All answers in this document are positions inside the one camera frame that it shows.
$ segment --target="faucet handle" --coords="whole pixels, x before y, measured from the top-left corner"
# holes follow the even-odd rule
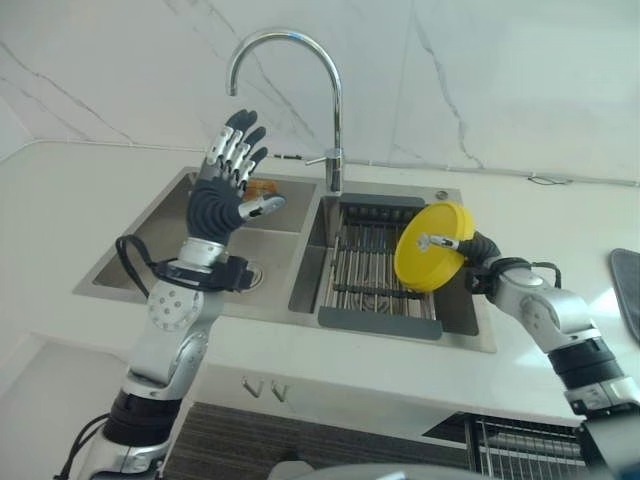
[[[307,160],[304,162],[305,165],[315,165],[316,163],[324,162],[326,160],[333,160],[336,158],[342,158],[342,149],[340,148],[330,148],[326,152],[324,152],[324,157],[313,158],[311,160]]]
[[[307,166],[315,165],[316,163],[324,162],[326,160],[327,160],[327,157],[314,158],[312,160],[307,160],[306,162],[304,162],[304,164]]]

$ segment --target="metal grid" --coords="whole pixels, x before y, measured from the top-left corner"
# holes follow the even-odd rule
[[[406,224],[343,219],[324,306],[435,320],[433,295],[405,288],[393,269],[393,255]]]
[[[480,471],[490,478],[564,480],[587,473],[568,427],[480,417],[476,429]]]

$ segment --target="black towel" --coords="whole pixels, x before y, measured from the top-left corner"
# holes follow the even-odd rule
[[[640,253],[616,248],[609,257],[622,317],[640,343]]]

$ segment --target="sink basin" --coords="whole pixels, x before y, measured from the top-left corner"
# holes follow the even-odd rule
[[[185,212],[189,192],[197,171],[186,169],[152,203],[147,212],[127,233],[144,240],[154,259],[175,257],[187,238]],[[253,220],[232,234],[227,251],[249,261],[254,272],[253,285],[242,293],[225,293],[225,304],[269,307],[279,298],[286,301],[282,284],[291,265],[291,252],[299,243],[300,232],[316,189],[316,182],[280,178],[260,178],[276,183],[288,199],[286,208]],[[134,253],[132,263],[145,285],[150,288],[155,277]],[[76,288],[76,293],[144,303],[146,299],[125,273],[112,248]]]
[[[328,214],[338,203],[338,228]],[[478,317],[461,270],[434,293],[406,289],[393,271],[404,227],[425,206],[420,197],[343,194],[324,197],[305,246],[289,309],[314,313],[320,326],[439,340],[477,336]]]
[[[125,232],[141,237],[154,259],[174,257],[187,238],[185,211],[196,173],[181,171]],[[425,204],[461,201],[460,192],[345,182],[347,193],[338,197],[325,193],[324,179],[261,179],[275,183],[287,205],[232,234],[227,250],[249,261],[254,283],[241,293],[225,293],[224,315],[495,351],[486,300],[466,292],[464,271],[434,294],[405,289],[393,273],[404,225]],[[137,255],[131,257],[151,287],[155,278]],[[74,293],[145,302],[115,248]]]

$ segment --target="black glove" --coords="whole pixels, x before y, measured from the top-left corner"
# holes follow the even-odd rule
[[[245,221],[286,203],[278,194],[242,203],[249,177],[267,156],[266,147],[262,147],[247,158],[266,134],[264,127],[258,127],[245,137],[257,119],[255,111],[236,112],[207,152],[187,208],[187,229],[191,237],[226,245],[231,232]]]

